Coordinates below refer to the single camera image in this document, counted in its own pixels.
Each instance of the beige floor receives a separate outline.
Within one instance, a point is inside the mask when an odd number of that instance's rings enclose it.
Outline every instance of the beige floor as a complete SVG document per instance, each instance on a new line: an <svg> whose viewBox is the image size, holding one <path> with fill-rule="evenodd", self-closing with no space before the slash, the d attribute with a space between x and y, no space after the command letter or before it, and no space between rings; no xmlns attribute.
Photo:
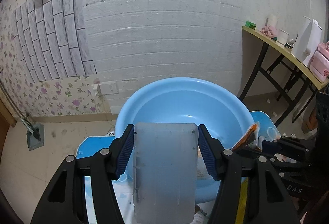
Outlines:
<svg viewBox="0 0 329 224"><path fill-rule="evenodd" d="M29 151L26 128L18 122L6 137L0 165L0 187L21 220L31 222L37 203L60 163L89 136L102 136L115 121L44 123L43 147Z"/></svg>

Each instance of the textured white wall panel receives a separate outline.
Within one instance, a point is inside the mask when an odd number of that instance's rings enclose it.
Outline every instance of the textured white wall panel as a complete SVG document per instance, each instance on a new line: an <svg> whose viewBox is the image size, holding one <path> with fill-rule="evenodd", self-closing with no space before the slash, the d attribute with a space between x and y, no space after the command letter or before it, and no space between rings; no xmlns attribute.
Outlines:
<svg viewBox="0 0 329 224"><path fill-rule="evenodd" d="M172 76L209 80L237 94L242 70L254 65L242 63L253 50L242 52L241 26L250 20L260 28L271 13L292 37L302 16L326 27L326 0L83 0L99 78L117 81L119 94L106 95L114 111L140 87Z"/></svg>

